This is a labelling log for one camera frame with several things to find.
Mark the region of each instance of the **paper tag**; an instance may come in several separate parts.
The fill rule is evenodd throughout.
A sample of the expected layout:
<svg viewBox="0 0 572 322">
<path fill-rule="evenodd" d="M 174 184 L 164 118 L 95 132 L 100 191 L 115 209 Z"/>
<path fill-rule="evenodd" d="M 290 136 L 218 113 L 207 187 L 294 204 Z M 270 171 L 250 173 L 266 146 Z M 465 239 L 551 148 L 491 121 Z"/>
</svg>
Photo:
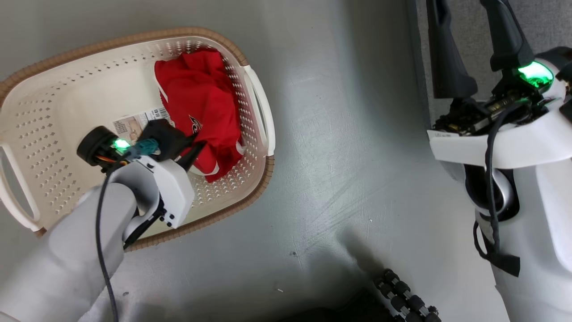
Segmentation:
<svg viewBox="0 0 572 322">
<path fill-rule="evenodd" d="M 457 133 L 433 131 L 431 129 L 427 130 L 427 135 L 429 136 L 429 140 L 431 140 L 433 138 L 454 138 L 456 136 L 460 136 Z"/>
<path fill-rule="evenodd" d="M 147 123 L 151 120 L 159 119 L 166 119 L 172 126 L 175 126 L 165 107 L 160 107 L 140 114 L 123 117 L 113 122 L 113 128 L 119 138 L 126 140 L 129 144 L 134 144 L 147 126 Z"/>
</svg>

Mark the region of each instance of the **green led light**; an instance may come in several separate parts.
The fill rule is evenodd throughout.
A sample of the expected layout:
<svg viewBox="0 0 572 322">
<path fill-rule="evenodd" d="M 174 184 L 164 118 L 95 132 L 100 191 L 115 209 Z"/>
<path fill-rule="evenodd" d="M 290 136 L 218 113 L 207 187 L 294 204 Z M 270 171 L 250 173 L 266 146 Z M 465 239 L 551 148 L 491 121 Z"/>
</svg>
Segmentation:
<svg viewBox="0 0 572 322">
<path fill-rule="evenodd" d="M 124 139 L 117 139 L 117 140 L 115 140 L 115 142 L 113 142 L 113 147 L 115 148 L 115 150 L 117 150 L 120 153 L 125 153 L 127 148 L 130 146 L 131 146 L 131 144 L 129 144 L 129 142 L 127 142 Z"/>
<path fill-rule="evenodd" d="M 550 85 L 554 80 L 552 72 L 539 62 L 533 61 L 532 64 L 521 67 L 518 71 L 522 73 L 522 79 L 536 88 L 543 88 Z"/>
</svg>

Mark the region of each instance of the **laundry basket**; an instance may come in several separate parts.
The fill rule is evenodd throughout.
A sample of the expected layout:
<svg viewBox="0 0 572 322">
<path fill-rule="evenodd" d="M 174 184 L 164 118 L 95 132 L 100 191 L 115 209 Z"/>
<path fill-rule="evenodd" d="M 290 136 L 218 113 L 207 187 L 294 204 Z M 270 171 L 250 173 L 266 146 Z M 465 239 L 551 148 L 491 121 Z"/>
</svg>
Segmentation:
<svg viewBox="0 0 572 322">
<path fill-rule="evenodd" d="M 196 193 L 185 225 L 155 223 L 132 245 L 144 248 L 190 233 L 251 205 L 274 167 L 272 113 L 260 80 L 230 40 L 204 28 L 138 34 L 83 47 L 28 66 L 0 83 L 0 198 L 23 226 L 42 235 L 104 179 L 76 155 L 94 127 L 162 106 L 157 60 L 199 48 L 222 55 L 240 103 L 246 152 L 223 178 L 189 174 Z"/>
</svg>

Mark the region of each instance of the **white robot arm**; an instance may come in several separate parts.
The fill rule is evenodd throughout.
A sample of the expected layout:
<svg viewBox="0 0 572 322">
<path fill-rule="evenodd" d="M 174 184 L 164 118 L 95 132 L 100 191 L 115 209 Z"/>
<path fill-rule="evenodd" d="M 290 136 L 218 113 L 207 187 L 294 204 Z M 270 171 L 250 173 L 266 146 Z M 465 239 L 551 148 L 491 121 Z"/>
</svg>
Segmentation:
<svg viewBox="0 0 572 322">
<path fill-rule="evenodd" d="M 157 128 L 158 132 L 174 130 L 166 123 L 150 125 L 156 126 L 155 134 Z M 152 133 L 150 137 L 168 145 L 176 141 L 172 135 Z M 165 157 L 141 155 L 112 173 L 110 163 L 90 163 L 108 170 L 100 239 L 104 267 L 110 276 L 122 262 L 124 249 L 157 219 L 175 229 L 188 214 L 194 192 L 186 172 L 202 145 L 196 143 L 190 153 L 175 162 L 170 157 L 192 143 L 181 138 L 184 135 L 173 150 L 176 153 Z M 100 160 L 95 156 L 107 154 L 117 161 L 113 164 L 119 164 L 122 158 L 111 148 L 116 139 L 107 129 L 96 128 L 82 142 L 86 143 L 83 148 L 88 148 L 82 149 L 80 144 L 78 154 L 88 163 Z M 160 150 L 170 149 L 163 145 Z M 74 210 L 42 237 L 40 246 L 0 289 L 0 322 L 75 322 L 92 307 L 105 287 L 95 230 L 101 190 L 102 186 L 97 186 L 84 194 Z"/>
<path fill-rule="evenodd" d="M 427 0 L 434 96 L 453 99 L 428 131 L 431 149 L 445 167 L 463 167 L 457 179 L 475 206 L 475 246 L 491 262 L 510 320 L 572 321 L 572 49 L 534 56 L 508 0 L 481 4 L 491 68 L 503 74 L 487 102 L 470 98 L 476 82 L 446 1 Z"/>
</svg>

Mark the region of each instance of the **gray carpet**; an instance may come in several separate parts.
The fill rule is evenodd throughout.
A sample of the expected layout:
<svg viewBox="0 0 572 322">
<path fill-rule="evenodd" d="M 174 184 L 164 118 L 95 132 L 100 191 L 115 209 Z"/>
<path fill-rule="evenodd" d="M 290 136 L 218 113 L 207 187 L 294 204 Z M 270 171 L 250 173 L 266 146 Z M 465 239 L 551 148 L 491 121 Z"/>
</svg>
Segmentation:
<svg viewBox="0 0 572 322">
<path fill-rule="evenodd" d="M 492 44 L 486 11 L 479 0 L 449 0 L 448 3 L 452 12 L 453 37 L 468 73 L 479 86 L 475 98 L 486 99 L 501 76 L 493 73 L 489 65 Z M 425 103 L 433 122 L 447 113 L 450 101 L 435 100 L 432 94 L 426 0 L 409 0 L 408 4 L 414 25 L 412 32 L 419 32 L 413 37 L 413 46 L 418 49 L 416 61 L 421 97 L 427 97 Z M 572 1 L 512 0 L 511 4 L 534 53 L 556 46 L 572 46 Z"/>
</svg>

